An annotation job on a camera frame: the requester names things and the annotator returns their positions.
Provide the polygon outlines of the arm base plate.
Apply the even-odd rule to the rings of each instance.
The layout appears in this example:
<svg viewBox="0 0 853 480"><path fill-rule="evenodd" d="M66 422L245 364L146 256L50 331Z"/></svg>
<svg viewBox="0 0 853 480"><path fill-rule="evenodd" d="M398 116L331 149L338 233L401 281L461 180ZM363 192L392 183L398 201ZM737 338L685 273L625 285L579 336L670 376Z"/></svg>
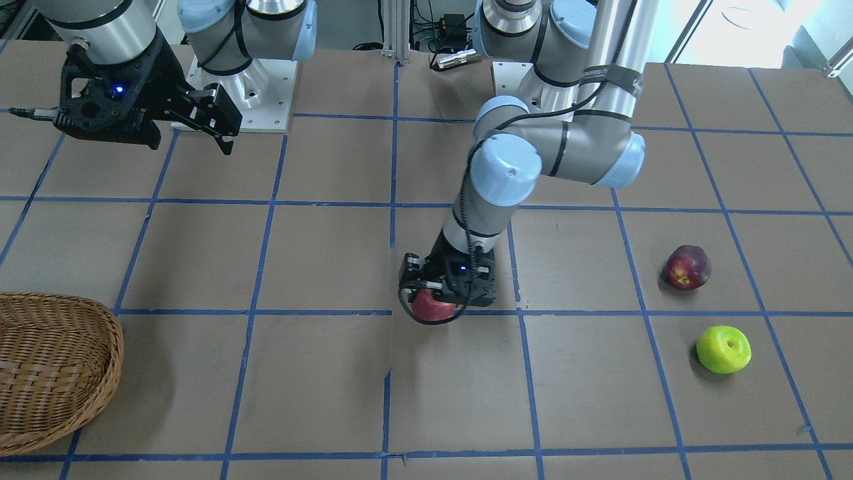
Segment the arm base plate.
<svg viewBox="0 0 853 480"><path fill-rule="evenodd" d="M286 133L289 128L298 61L255 59L246 70L231 76L205 72L194 57L186 76L194 88L213 82L222 85L243 116L241 133Z"/></svg>
<svg viewBox="0 0 853 480"><path fill-rule="evenodd" d="M494 61L492 64L494 94L514 95L529 107L531 113L550 113L572 107L578 97L578 86L554 86L539 78L531 63Z"/></svg>

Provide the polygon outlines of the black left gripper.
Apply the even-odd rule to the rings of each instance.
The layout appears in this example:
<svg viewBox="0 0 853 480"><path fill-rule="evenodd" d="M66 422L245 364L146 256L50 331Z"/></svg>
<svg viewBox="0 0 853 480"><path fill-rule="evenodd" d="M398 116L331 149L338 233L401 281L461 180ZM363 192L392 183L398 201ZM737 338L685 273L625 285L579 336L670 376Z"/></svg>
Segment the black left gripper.
<svg viewBox="0 0 853 480"><path fill-rule="evenodd" d="M407 301L415 300L415 292L427 289L439 303L488 307L498 298L494 286L494 252L481 246L467 249L466 239L459 250L442 232L425 258L407 253L403 256L399 289Z"/></svg>

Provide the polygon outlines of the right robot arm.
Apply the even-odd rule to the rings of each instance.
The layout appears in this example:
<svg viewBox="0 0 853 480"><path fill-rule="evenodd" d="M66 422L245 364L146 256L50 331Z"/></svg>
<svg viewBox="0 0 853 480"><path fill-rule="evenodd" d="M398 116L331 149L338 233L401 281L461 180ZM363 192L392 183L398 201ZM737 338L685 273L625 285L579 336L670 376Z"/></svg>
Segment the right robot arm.
<svg viewBox="0 0 853 480"><path fill-rule="evenodd" d="M74 139L158 149L159 122L215 140L285 133L297 67L316 49L314 1L180 1L194 65L184 72L141 1L37 1L67 43L60 103L18 109Z"/></svg>

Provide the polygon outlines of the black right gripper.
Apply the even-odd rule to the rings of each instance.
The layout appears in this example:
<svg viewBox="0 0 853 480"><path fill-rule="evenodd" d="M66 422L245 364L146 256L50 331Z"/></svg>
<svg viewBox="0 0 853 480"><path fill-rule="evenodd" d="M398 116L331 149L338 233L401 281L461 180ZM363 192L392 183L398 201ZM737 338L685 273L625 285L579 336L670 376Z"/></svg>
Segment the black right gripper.
<svg viewBox="0 0 853 480"><path fill-rule="evenodd" d="M137 57L124 63L94 62L82 40L68 47L61 70L60 104L53 125L74 139L145 145L161 144L156 121L177 121L215 140L231 155L243 115L225 86L194 90L161 31Z"/></svg>

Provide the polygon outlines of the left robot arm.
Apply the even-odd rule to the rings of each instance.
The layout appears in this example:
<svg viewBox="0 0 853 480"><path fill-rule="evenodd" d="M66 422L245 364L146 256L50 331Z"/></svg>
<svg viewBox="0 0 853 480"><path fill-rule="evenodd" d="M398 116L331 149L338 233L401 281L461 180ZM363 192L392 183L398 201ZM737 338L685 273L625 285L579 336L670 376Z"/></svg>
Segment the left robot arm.
<svg viewBox="0 0 853 480"><path fill-rule="evenodd" d="M407 254L399 301L440 323L496 301L494 246L539 177L630 185L646 142L632 129L658 1L480 1L473 45L527 63L520 91L479 110L456 203L430 254Z"/></svg>

